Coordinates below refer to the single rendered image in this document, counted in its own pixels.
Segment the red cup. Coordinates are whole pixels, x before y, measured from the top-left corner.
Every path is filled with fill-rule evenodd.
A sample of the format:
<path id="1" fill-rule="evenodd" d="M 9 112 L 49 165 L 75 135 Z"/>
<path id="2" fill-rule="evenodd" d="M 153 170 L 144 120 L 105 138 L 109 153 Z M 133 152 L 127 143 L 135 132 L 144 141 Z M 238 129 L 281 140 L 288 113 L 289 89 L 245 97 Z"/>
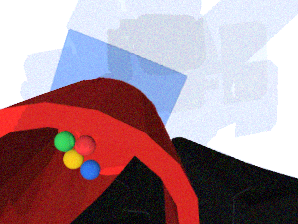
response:
<path id="1" fill-rule="evenodd" d="M 90 136 L 100 164 L 86 180 L 55 144 Z M 166 224 L 200 224 L 193 185 L 152 100 L 124 80 L 81 80 L 0 108 L 0 224 L 71 224 L 136 156 L 161 177 Z"/>

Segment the blue marble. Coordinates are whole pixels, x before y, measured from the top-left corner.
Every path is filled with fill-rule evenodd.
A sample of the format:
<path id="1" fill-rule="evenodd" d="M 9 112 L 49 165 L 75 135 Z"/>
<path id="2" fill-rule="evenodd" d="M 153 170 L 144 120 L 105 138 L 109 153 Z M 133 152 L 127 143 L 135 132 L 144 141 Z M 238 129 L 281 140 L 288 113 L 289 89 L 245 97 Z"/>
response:
<path id="1" fill-rule="evenodd" d="M 101 167 L 96 160 L 85 160 L 81 165 L 81 175 L 86 180 L 96 179 L 100 175 Z"/>

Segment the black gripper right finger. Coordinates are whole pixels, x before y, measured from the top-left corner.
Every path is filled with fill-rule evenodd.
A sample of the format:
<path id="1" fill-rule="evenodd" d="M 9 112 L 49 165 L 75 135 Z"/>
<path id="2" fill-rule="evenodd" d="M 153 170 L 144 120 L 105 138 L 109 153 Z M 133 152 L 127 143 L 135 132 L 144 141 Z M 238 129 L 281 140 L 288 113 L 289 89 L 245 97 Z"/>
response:
<path id="1" fill-rule="evenodd" d="M 172 137 L 197 196 L 200 224 L 298 224 L 298 179 Z"/>

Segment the yellow marble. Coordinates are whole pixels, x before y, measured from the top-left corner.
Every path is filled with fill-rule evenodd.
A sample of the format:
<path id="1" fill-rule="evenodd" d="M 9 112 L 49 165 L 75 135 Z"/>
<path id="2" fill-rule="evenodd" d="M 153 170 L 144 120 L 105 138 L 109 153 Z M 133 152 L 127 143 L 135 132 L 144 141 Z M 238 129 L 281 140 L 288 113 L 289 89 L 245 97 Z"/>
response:
<path id="1" fill-rule="evenodd" d="M 63 156 L 64 165 L 69 169 L 80 168 L 82 165 L 82 160 L 84 160 L 84 156 L 80 155 L 80 153 L 73 148 L 71 151 L 65 152 Z"/>

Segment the green marble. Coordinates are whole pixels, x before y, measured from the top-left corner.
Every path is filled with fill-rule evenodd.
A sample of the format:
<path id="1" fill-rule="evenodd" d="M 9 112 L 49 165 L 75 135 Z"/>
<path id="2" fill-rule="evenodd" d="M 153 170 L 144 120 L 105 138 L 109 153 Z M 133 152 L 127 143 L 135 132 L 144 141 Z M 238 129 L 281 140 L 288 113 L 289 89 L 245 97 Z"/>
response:
<path id="1" fill-rule="evenodd" d="M 67 152 L 76 147 L 74 143 L 74 136 L 72 132 L 64 131 L 57 133 L 55 137 L 55 144 L 59 151 Z"/>

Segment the red marble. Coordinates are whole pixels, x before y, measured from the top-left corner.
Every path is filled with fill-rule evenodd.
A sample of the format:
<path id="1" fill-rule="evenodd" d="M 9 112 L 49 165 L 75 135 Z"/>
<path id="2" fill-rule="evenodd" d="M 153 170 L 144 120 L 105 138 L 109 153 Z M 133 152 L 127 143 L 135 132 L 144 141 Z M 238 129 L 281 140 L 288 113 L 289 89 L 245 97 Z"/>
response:
<path id="1" fill-rule="evenodd" d="M 80 136 L 76 141 L 76 151 L 82 156 L 90 156 L 96 151 L 96 141 L 90 136 Z"/>

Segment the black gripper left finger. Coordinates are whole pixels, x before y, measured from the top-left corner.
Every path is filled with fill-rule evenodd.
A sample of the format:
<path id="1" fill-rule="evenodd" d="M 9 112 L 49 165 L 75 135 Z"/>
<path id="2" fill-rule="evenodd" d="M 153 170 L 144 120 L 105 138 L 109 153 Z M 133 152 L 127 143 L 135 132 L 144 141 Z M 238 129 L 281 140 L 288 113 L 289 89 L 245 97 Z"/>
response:
<path id="1" fill-rule="evenodd" d="M 71 224 L 166 224 L 161 177 L 136 156 Z"/>

